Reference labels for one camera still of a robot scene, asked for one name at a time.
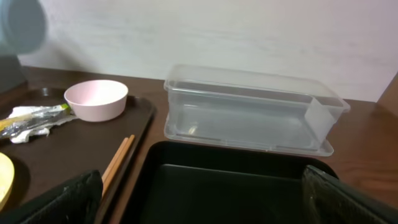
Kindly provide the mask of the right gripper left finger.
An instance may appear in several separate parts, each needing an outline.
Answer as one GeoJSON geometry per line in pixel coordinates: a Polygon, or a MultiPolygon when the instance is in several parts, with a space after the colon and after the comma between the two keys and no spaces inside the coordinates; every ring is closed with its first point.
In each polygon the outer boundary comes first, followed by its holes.
{"type": "Polygon", "coordinates": [[[1,223],[94,223],[102,193],[101,174],[91,170],[1,214],[1,223]]]}

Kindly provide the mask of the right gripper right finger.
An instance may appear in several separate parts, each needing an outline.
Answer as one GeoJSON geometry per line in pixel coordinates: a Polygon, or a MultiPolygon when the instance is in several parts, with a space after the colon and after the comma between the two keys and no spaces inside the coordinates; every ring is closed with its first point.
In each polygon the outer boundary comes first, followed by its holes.
{"type": "Polygon", "coordinates": [[[314,166],[306,166],[302,189],[309,223],[397,223],[397,209],[358,192],[314,166]]]}

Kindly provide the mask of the green orange snack wrapper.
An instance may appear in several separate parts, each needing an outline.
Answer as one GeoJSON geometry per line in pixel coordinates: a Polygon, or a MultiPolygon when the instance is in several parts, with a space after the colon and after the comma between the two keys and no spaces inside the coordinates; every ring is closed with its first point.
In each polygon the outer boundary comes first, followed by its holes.
{"type": "Polygon", "coordinates": [[[56,105],[1,120],[1,139],[16,137],[23,131],[60,121],[71,115],[68,104],[56,105]]]}

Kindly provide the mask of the pink bowl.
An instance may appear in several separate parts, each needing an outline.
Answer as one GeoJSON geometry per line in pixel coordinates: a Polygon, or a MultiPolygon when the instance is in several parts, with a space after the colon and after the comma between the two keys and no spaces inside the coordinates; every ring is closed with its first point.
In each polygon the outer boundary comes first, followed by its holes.
{"type": "Polygon", "coordinates": [[[123,113],[128,92],[128,87],[121,82],[90,80],[68,88],[64,92],[64,99],[79,119],[102,122],[123,113]]]}

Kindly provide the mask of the light blue bowl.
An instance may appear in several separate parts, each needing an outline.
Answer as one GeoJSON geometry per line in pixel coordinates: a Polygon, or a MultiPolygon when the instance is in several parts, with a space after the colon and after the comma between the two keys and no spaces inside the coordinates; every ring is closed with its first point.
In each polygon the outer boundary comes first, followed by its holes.
{"type": "Polygon", "coordinates": [[[1,56],[39,49],[46,31],[45,12],[38,0],[1,0],[1,56]]]}

